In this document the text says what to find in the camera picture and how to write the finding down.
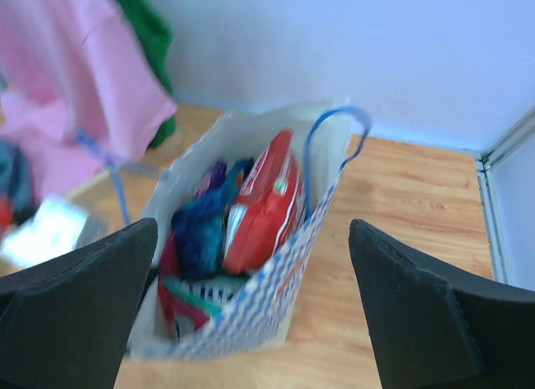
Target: pink clothing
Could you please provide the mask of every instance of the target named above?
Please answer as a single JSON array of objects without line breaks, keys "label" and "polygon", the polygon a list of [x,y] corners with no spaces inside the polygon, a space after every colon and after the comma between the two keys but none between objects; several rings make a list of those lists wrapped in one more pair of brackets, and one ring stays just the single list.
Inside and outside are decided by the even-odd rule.
[{"label": "pink clothing", "polygon": [[113,0],[0,0],[0,74],[16,88],[0,135],[21,145],[38,198],[102,168],[77,131],[138,161],[176,111]]}]

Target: red snack bag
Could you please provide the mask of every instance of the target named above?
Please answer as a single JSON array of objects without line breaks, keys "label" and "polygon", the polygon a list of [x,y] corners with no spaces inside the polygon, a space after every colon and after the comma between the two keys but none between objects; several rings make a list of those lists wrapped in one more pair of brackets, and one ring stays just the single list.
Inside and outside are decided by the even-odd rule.
[{"label": "red snack bag", "polygon": [[304,219],[303,179],[282,130],[264,149],[231,207],[223,268],[230,274],[259,269]]}]

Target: green clothing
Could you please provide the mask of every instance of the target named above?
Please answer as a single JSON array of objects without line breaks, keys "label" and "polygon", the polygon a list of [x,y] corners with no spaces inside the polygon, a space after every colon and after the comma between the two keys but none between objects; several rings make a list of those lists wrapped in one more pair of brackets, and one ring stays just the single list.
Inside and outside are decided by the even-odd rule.
[{"label": "green clothing", "polygon": [[[146,0],[115,0],[140,41],[147,63],[162,86],[172,94],[171,80],[166,70],[167,50],[173,39],[172,32]],[[163,122],[149,147],[160,146],[175,132],[175,118]]]}]

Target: paper bag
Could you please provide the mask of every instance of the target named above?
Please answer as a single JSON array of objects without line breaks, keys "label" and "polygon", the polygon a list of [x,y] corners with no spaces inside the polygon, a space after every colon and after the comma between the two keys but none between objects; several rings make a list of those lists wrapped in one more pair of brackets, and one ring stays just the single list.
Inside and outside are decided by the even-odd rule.
[{"label": "paper bag", "polygon": [[285,342],[310,249],[344,169],[354,119],[364,124],[364,135],[369,132],[369,119],[364,112],[342,107],[329,113],[340,106],[346,106],[345,102],[304,102],[260,115],[224,115],[163,173],[141,214],[158,222],[155,266],[171,234],[173,212],[193,197],[206,171],[220,158],[233,164],[242,158],[258,157],[285,127],[294,131],[292,149],[301,172],[308,178],[305,193],[312,212],[295,235],[224,305],[222,312],[193,335],[173,340],[158,303],[156,281],[153,282],[130,334],[131,357],[212,359]]}]

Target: blue fabric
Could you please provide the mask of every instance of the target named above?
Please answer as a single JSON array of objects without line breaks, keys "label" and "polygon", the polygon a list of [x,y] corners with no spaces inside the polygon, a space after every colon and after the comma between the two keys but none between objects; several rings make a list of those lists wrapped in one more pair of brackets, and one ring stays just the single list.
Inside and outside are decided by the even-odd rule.
[{"label": "blue fabric", "polygon": [[245,179],[253,164],[253,159],[239,161],[220,188],[192,199],[173,215],[171,229],[183,279],[204,279],[221,269],[224,217],[239,193],[240,174]]},{"label": "blue fabric", "polygon": [[25,222],[36,210],[28,159],[19,146],[5,140],[0,140],[0,197],[11,202],[16,224]]}]

